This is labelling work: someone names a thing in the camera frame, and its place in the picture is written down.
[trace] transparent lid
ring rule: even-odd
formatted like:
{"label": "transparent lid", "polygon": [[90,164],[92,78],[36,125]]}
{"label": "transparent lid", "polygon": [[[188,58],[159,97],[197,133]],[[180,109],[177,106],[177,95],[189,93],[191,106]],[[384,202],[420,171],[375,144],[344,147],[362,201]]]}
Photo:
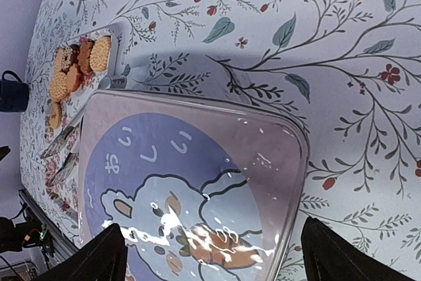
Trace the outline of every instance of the transparent lid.
{"label": "transparent lid", "polygon": [[100,91],[80,144],[81,244],[116,222],[127,280],[274,280],[309,155],[296,124],[221,101]]}

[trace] bunny ear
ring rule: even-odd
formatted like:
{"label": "bunny ear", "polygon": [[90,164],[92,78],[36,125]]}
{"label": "bunny ear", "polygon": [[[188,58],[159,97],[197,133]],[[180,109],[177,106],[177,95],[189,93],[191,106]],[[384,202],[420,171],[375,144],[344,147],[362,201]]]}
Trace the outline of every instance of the bunny ear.
{"label": "bunny ear", "polygon": [[119,213],[123,214],[125,217],[132,218],[132,206],[128,205],[126,202],[120,199],[115,199],[113,203],[114,207]]}

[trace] biscuit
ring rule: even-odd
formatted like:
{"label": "biscuit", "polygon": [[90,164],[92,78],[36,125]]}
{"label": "biscuit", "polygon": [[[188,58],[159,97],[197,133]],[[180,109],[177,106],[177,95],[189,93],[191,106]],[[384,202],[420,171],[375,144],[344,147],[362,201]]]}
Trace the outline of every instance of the biscuit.
{"label": "biscuit", "polygon": [[82,42],[82,44],[80,45],[78,64],[80,67],[80,71],[84,74],[89,74],[92,71],[91,65],[89,64],[89,58],[91,57],[92,47],[92,41]]}
{"label": "biscuit", "polygon": [[68,72],[70,66],[78,62],[79,47],[77,45],[71,45],[64,49],[62,58],[62,71]]}
{"label": "biscuit", "polygon": [[55,74],[63,70],[62,68],[63,57],[64,57],[64,49],[59,48],[57,50],[57,54],[55,55],[55,60],[54,60],[54,73]]}
{"label": "biscuit", "polygon": [[50,126],[56,130],[60,127],[62,120],[62,110],[60,103],[53,103],[50,114]]}
{"label": "biscuit", "polygon": [[111,38],[105,36],[99,39],[91,51],[90,65],[94,72],[103,72],[108,68],[108,58],[111,49]]}
{"label": "biscuit", "polygon": [[52,102],[60,102],[68,95],[67,76],[63,72],[59,72],[54,75],[53,80],[50,83],[50,94]]}
{"label": "biscuit", "polygon": [[73,64],[70,66],[67,77],[66,77],[66,86],[68,92],[75,92],[79,89],[80,84],[82,83],[82,74],[79,72],[79,65]]}

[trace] floral tablecloth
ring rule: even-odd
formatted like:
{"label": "floral tablecloth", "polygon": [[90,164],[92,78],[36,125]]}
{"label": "floral tablecloth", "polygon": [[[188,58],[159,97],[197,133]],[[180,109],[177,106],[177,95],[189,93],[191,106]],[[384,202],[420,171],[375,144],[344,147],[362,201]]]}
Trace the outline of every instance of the floral tablecloth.
{"label": "floral tablecloth", "polygon": [[[421,279],[421,0],[43,0],[28,57],[22,181],[78,245],[51,199],[45,109],[58,45],[121,27],[127,88],[204,95],[295,120],[311,147],[278,280],[305,280],[300,233],[318,217],[359,250]],[[76,180],[68,196],[76,196]]]}

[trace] brown cookie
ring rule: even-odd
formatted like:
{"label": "brown cookie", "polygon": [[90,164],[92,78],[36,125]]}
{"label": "brown cookie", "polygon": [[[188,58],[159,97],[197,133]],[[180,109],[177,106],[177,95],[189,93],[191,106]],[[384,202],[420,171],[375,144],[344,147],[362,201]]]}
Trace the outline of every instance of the brown cookie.
{"label": "brown cookie", "polygon": [[78,62],[79,47],[71,45],[64,49],[62,58],[62,71],[68,72],[70,66]]}
{"label": "brown cookie", "polygon": [[59,48],[57,50],[57,53],[55,55],[55,60],[54,60],[54,73],[55,74],[62,71],[63,57],[64,57],[64,49]]}
{"label": "brown cookie", "polygon": [[89,74],[92,69],[89,64],[89,59],[91,57],[91,51],[93,47],[92,41],[82,42],[80,45],[80,51],[78,55],[78,64],[80,66],[80,71],[84,74]]}
{"label": "brown cookie", "polygon": [[66,74],[58,72],[54,75],[53,80],[50,83],[50,94],[52,102],[60,102],[68,95],[66,85]]}
{"label": "brown cookie", "polygon": [[90,65],[94,72],[103,72],[108,68],[108,58],[111,49],[111,38],[105,36],[99,39],[91,51]]}
{"label": "brown cookie", "polygon": [[60,103],[53,103],[50,114],[50,126],[56,130],[60,127],[62,120],[62,110]]}
{"label": "brown cookie", "polygon": [[67,72],[66,86],[69,92],[75,92],[82,83],[82,74],[79,72],[79,65],[73,64]]}

